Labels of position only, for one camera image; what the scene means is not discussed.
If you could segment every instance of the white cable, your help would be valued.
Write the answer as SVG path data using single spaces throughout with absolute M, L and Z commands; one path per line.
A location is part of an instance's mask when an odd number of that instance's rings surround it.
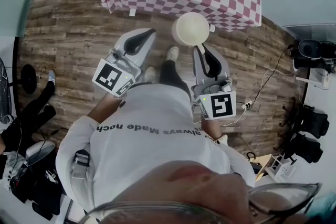
M 264 77 L 265 77 L 266 73 L 269 72 L 269 71 L 277 71 L 278 73 L 283 74 L 284 76 L 289 76 L 289 75 L 292 75 L 293 73 L 295 73 L 295 71 L 293 71 L 293 72 L 291 72 L 291 73 L 289 73 L 289 74 L 285 74 L 285 73 L 282 73 L 281 71 L 279 71 L 279 70 L 277 70 L 277 69 L 268 69 L 268 70 L 266 70 L 266 72 L 264 73 L 263 78 L 262 78 L 262 80 L 261 80 L 261 86 L 260 86 L 259 93 L 258 93 L 257 97 L 255 97 L 254 99 L 251 100 L 251 102 L 256 101 L 256 100 L 258 99 L 258 97 L 260 96 L 260 94 L 261 94 L 261 90 L 262 90 L 262 88 L 263 88 L 262 83 L 264 82 Z
M 228 123 L 228 124 L 226 124 L 226 125 L 221 124 L 221 126 L 226 127 L 226 126 L 229 126 L 229 125 L 231 125 L 231 124 L 236 123 L 237 121 L 240 120 L 240 118 L 244 115 L 245 112 L 246 112 L 246 106 L 245 106 L 245 109 L 244 109 L 243 113 L 242 113 L 242 114 L 240 115 L 240 117 L 238 118 L 238 120 L 236 120 L 235 122 Z

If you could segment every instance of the black pants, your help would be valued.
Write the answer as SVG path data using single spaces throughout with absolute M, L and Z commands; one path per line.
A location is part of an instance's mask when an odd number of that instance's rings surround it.
M 177 74 L 175 62 L 173 60 L 167 60 L 162 64 L 159 83 L 182 89 L 188 94 L 189 99 L 191 100 L 189 87 L 183 82 L 179 74 Z M 130 89 L 145 84 L 151 84 L 151 82 L 138 83 L 131 86 Z
M 54 92 L 54 83 L 48 81 L 41 95 L 30 102 L 17 119 L 2 132 L 1 137 L 6 145 L 6 152 L 17 151 L 20 139 L 22 139 L 19 153 L 25 156 L 27 148 L 34 143 L 32 134 L 56 115 L 56 111 L 51 105 L 45 106 Z

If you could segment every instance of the leg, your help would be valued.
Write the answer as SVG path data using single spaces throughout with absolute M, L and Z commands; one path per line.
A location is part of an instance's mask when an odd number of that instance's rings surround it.
M 38 115 L 55 91 L 55 79 L 55 72 L 51 70 L 49 72 L 49 81 L 41 95 L 30 102 L 22 110 L 20 116 L 1 134 L 6 146 L 5 151 L 16 151 L 21 141 L 20 152 L 24 151 L 25 153 L 25 149 L 33 143 L 31 136 L 34 131 L 32 132 L 32 130 L 37 130 L 55 115 L 53 107 L 45 108 L 41 116 Z
M 144 76 L 140 78 L 140 80 L 136 83 L 133 84 L 130 89 L 141 86 L 141 85 L 147 85 L 147 84 L 153 84 L 155 83 L 155 68 L 154 67 L 148 67 Z
M 176 46 L 169 49 L 167 59 L 161 67 L 159 83 L 182 89 L 188 94 L 189 99 L 191 100 L 188 85 L 185 82 L 183 82 L 179 74 L 177 74 L 176 72 L 175 62 L 179 56 L 178 51 L 179 49 Z
M 19 116 L 21 121 L 30 121 L 35 117 L 40 110 L 47 104 L 50 97 L 55 92 L 55 84 L 52 81 L 48 81 L 47 86 L 43 89 L 41 95 L 30 102 L 22 111 Z
M 46 105 L 44 111 L 38 114 L 30 125 L 26 127 L 25 135 L 35 133 L 39 128 L 47 123 L 53 116 L 56 115 L 55 109 L 51 105 Z
M 191 99 L 189 87 L 180 78 L 179 74 L 177 74 L 175 62 L 173 60 L 167 60 L 163 63 L 159 83 L 180 88 L 185 91 Z

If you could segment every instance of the plug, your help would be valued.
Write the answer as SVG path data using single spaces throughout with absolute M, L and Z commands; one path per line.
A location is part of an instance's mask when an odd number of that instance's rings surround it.
M 251 108 L 251 105 L 252 105 L 252 100 L 246 102 L 246 103 L 245 103 L 245 107 L 246 107 L 246 109 L 250 109 L 250 108 Z

